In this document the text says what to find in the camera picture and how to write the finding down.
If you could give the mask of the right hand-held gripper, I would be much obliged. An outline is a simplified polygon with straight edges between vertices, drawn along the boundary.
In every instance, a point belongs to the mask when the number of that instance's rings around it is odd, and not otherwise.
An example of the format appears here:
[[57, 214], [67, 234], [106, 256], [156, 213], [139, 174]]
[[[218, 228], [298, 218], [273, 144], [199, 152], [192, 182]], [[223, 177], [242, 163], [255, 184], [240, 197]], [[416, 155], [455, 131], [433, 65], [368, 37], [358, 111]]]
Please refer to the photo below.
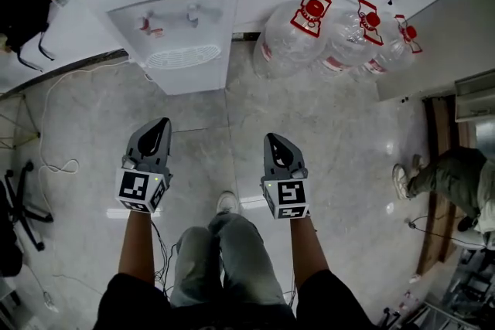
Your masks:
[[273, 217], [306, 217], [309, 211], [309, 173], [301, 150], [279, 134], [266, 134], [264, 170], [261, 188]]

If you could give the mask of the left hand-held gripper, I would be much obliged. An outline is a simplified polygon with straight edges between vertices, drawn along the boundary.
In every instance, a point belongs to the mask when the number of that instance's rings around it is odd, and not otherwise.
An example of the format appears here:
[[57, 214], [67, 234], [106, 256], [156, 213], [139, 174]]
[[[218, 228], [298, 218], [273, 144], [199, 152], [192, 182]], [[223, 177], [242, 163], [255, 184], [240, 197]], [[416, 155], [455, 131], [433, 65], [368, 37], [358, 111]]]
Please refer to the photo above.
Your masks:
[[171, 137], [168, 118], [150, 121], [130, 137], [115, 179], [115, 198], [126, 209], [157, 210], [172, 178], [167, 167]]

